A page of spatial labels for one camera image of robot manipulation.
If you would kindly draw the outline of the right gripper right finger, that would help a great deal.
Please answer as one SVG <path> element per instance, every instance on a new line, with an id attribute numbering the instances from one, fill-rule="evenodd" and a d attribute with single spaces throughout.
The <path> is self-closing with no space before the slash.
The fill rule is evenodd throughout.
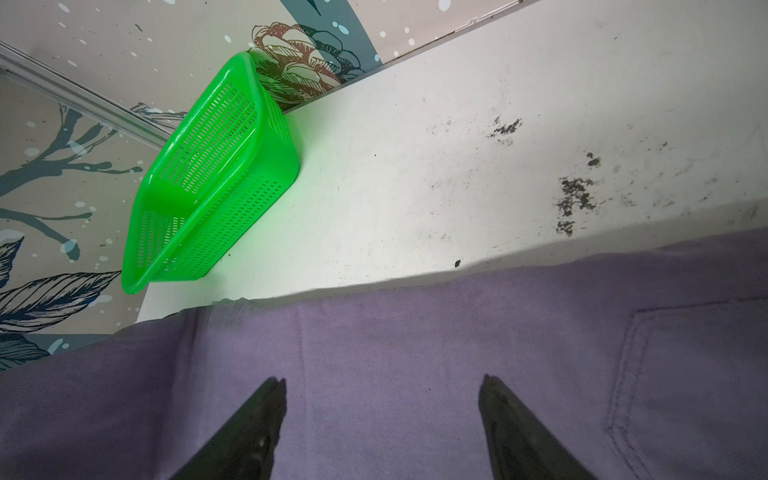
<path id="1" fill-rule="evenodd" d="M 478 407 L 494 478 L 594 477 L 500 378 L 483 378 Z"/>

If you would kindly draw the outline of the green plastic basket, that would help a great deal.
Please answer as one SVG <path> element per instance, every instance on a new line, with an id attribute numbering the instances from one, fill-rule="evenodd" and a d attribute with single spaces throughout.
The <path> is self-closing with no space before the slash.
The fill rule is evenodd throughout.
<path id="1" fill-rule="evenodd" d="M 253 56 L 229 59 L 144 176 L 122 266 L 125 293 L 204 277 L 294 183 L 283 112 Z"/>

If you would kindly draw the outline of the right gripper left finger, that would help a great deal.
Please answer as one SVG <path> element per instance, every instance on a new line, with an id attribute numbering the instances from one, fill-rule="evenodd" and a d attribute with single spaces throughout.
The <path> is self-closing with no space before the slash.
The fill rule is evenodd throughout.
<path id="1" fill-rule="evenodd" d="M 173 477 L 268 479 L 286 413 L 286 381 L 270 377 Z"/>

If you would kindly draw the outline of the purple trousers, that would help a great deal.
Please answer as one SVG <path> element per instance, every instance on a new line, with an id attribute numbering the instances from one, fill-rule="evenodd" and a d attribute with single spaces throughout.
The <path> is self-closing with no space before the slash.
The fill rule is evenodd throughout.
<path id="1" fill-rule="evenodd" d="M 170 479 L 270 377 L 275 479 L 490 479 L 496 376 L 596 479 L 767 475 L 767 233 L 181 311 L 1 376 L 5 479 Z"/>

